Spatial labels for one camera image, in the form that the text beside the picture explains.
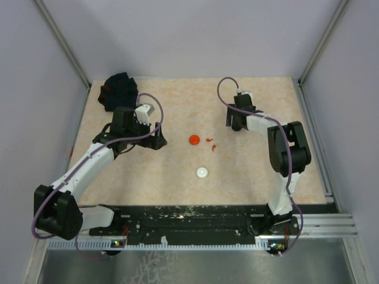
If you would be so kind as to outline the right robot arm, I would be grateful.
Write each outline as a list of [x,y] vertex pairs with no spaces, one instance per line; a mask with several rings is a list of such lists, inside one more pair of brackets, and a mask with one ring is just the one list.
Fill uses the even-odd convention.
[[226,126],[245,129],[268,141],[269,162],[276,173],[275,189],[264,213],[265,229],[278,234],[292,219],[293,193],[300,175],[311,162],[311,152],[301,122],[278,122],[256,109],[250,92],[239,92],[227,106]]

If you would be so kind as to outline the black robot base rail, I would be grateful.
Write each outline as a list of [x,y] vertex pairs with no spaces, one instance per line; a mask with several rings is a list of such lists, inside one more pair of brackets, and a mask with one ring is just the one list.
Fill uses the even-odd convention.
[[171,246],[254,244],[255,238],[295,236],[300,224],[292,212],[273,215],[266,205],[112,206],[109,227],[89,231],[91,236],[126,237],[128,245]]

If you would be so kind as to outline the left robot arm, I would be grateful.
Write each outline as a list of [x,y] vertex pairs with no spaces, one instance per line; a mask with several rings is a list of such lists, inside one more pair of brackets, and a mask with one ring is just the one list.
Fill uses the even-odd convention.
[[154,110],[152,104],[116,108],[112,121],[95,136],[76,164],[51,185],[40,185],[35,190],[32,233],[36,238],[42,238],[38,230],[46,232],[47,238],[57,236],[64,240],[93,228],[102,227],[112,235],[122,230],[123,220],[110,206],[80,207],[78,202],[102,170],[126,153],[128,146],[159,150],[167,144],[161,123],[150,128]]

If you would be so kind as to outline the white charging case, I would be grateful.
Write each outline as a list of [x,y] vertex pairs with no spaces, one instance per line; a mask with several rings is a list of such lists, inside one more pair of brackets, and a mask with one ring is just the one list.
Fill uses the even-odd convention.
[[200,179],[206,178],[208,176],[208,170],[207,170],[207,168],[205,168],[205,167],[199,167],[196,170],[196,175]]

